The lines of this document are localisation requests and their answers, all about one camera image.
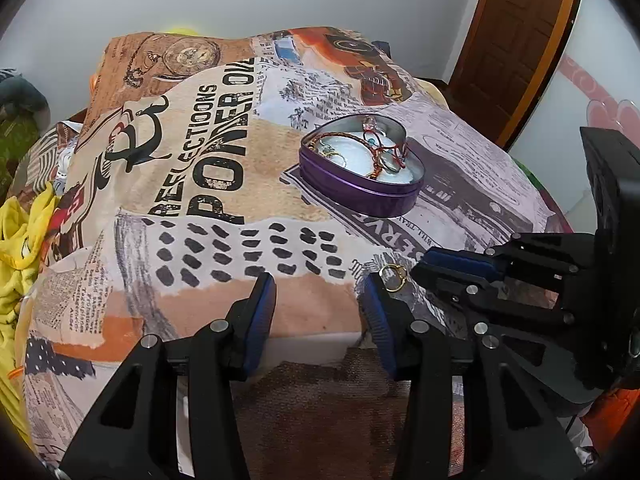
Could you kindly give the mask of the white wardrobe sliding door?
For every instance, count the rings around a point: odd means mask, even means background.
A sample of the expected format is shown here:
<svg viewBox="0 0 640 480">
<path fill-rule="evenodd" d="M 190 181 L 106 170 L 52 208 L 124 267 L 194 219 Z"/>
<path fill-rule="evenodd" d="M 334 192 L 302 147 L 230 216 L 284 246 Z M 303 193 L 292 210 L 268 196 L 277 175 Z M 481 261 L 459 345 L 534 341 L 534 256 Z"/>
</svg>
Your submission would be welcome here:
<svg viewBox="0 0 640 480">
<path fill-rule="evenodd" d="M 612 0 L 580 0 L 544 94 L 510 154 L 533 171 L 576 232 L 597 227 L 580 129 L 639 142 L 639 43 Z"/>
</svg>

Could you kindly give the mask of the printed collage bed blanket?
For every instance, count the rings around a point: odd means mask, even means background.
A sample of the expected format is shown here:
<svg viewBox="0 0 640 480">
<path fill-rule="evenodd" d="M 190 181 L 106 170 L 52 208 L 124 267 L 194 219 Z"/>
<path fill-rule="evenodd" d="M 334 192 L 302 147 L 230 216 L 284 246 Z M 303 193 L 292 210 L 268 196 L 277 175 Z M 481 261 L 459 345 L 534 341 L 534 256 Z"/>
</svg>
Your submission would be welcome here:
<svg viewBox="0 0 640 480">
<path fill-rule="evenodd" d="M 425 158 L 404 214 L 359 212 L 303 185 L 303 137 L 364 116 L 396 120 Z M 351 334 L 364 266 L 561 222 L 505 151 L 354 32 L 114 38 L 29 315 L 32 446 L 58 464 L 134 338 L 189 335 L 259 270 L 279 285 L 278 336 Z"/>
</svg>

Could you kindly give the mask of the green patterned cloth pile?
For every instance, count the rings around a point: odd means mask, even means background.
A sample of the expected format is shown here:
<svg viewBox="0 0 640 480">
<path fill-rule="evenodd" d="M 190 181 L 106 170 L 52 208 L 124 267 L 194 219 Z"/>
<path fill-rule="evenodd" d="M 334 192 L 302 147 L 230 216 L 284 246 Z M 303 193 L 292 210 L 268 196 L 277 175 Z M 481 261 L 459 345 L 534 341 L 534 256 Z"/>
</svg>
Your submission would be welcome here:
<svg viewBox="0 0 640 480">
<path fill-rule="evenodd" d="M 49 120 L 46 97 L 15 68 L 1 70 L 1 200 Z"/>
</svg>

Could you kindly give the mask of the purple heart-shaped tin box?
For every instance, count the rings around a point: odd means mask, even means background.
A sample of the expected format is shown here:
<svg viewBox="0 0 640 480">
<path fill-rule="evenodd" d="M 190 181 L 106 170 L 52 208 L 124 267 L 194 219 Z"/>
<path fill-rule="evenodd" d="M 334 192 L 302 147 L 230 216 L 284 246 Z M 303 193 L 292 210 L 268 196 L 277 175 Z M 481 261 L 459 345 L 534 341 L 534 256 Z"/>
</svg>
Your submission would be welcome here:
<svg viewBox="0 0 640 480">
<path fill-rule="evenodd" d="M 397 120 L 374 113 L 333 119 L 300 141 L 303 180 L 335 203 L 375 218 L 395 218 L 416 203 L 424 163 Z"/>
</svg>

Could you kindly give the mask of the brown wooden door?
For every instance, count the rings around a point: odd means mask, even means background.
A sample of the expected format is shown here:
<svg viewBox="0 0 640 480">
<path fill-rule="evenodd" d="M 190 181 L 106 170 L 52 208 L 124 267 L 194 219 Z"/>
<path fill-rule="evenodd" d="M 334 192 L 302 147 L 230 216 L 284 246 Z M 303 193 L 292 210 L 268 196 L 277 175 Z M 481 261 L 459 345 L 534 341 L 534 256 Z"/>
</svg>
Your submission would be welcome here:
<svg viewBox="0 0 640 480">
<path fill-rule="evenodd" d="M 454 112 L 510 146 L 544 92 L 578 0 L 478 0 L 448 84 Z"/>
</svg>

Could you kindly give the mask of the yellow headboard tube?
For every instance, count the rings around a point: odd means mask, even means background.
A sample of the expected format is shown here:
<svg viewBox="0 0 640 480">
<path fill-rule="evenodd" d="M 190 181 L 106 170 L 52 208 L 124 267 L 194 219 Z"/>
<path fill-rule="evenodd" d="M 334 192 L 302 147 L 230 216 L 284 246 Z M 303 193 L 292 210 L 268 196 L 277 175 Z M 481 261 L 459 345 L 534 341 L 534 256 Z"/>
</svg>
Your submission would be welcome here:
<svg viewBox="0 0 640 480">
<path fill-rule="evenodd" d="M 197 32 L 196 30 L 187 28 L 187 27 L 168 28 L 168 29 L 164 30 L 164 33 L 165 34 L 171 34 L 171 35 L 190 36 L 190 37 L 200 36 L 199 32 Z"/>
</svg>

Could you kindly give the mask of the yellow cloth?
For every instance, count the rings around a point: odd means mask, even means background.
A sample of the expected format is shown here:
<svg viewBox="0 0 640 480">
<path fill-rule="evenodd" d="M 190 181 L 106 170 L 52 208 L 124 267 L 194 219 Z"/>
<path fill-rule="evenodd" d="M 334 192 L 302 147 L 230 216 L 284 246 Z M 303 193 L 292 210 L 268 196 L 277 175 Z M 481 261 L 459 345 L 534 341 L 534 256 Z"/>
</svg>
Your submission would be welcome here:
<svg viewBox="0 0 640 480">
<path fill-rule="evenodd" d="M 15 335 L 20 307 L 38 278 L 40 250 L 58 206 L 51 182 L 26 211 L 15 196 L 1 206 L 1 406 L 18 435 L 30 445 L 16 382 Z"/>
</svg>

